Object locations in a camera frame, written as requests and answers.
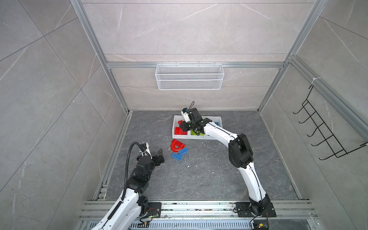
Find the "green lego brick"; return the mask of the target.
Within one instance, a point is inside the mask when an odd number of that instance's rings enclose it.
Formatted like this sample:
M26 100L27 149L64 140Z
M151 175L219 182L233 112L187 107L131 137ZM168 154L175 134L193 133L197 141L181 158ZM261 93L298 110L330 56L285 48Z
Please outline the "green lego brick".
M192 136L204 136L205 134L198 130L191 130Z

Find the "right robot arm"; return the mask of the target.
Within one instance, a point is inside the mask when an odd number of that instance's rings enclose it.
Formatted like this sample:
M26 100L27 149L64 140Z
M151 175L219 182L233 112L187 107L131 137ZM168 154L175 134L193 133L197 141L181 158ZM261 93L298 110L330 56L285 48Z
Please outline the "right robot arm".
M179 125L183 132L193 131L209 135L229 150L230 163L240 171L249 193L253 215L262 215L271 204L255 171L253 150L245 134L235 134L218 126L209 118L203 118L196 108L184 108L181 111L184 121Z

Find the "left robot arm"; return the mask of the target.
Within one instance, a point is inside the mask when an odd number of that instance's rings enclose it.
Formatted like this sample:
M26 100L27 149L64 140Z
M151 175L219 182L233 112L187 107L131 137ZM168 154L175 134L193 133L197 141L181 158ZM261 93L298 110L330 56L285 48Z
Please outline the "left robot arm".
M140 155L137 166L129 173L129 162L133 148L137 146ZM133 142L127 153L124 186L121 195L108 213L96 224L94 230L128 230L139 217L144 217L149 211L148 198L143 195L149 185L155 167L165 162L163 150L152 154L149 144Z

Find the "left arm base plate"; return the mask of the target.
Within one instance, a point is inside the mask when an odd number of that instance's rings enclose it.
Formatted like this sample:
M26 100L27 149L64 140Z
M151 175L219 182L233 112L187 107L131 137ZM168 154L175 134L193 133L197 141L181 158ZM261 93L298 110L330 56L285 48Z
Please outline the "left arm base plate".
M148 202L140 206L141 213L140 218L156 218L161 216L162 203L161 202Z

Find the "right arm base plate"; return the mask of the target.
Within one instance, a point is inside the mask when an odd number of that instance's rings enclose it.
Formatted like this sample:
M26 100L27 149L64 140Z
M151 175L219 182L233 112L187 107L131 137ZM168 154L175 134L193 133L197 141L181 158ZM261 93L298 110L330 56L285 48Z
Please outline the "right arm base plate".
M259 208L251 202L236 202L235 208L232 210L240 218L250 217L276 217L276 211L272 203L266 207Z

